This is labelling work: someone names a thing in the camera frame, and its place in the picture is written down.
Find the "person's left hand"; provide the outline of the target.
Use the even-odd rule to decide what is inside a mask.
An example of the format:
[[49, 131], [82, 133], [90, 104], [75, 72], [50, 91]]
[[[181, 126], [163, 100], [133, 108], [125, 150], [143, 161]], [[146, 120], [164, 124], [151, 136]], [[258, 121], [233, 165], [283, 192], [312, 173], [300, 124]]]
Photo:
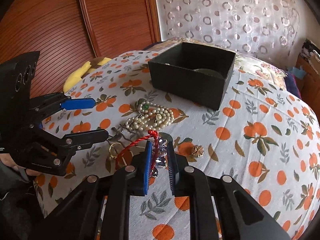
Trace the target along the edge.
[[10, 168], [13, 168], [15, 171], [19, 171], [20, 169], [24, 170], [26, 172], [26, 174], [28, 176], [39, 176], [41, 175], [42, 173], [41, 172], [37, 172], [37, 171], [34, 171], [34, 170], [30, 170], [30, 169], [26, 169], [26, 168], [23, 168], [19, 165], [17, 165], [13, 159], [11, 158], [10, 154], [8, 153], [3, 153], [3, 154], [0, 154], [0, 157], [1, 157], [1, 162], [10, 167]]

